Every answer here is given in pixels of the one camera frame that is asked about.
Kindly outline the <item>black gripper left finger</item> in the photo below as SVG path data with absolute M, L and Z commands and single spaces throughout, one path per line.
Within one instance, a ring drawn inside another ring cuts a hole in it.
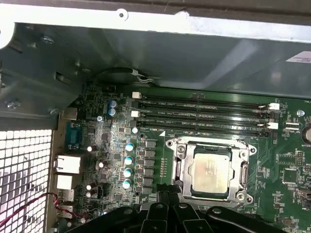
M 122 206 L 77 226 L 69 233 L 165 233 L 169 215 L 169 186 L 156 186 L 157 201 L 140 209 Z

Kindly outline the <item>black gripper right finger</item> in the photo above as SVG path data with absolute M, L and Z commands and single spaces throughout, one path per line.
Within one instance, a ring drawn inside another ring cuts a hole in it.
M 258 217 L 250 217 L 221 206 L 199 213 L 190 203 L 180 200 L 181 189 L 169 185 L 170 206 L 175 214 L 179 232 L 185 233 L 283 233 Z

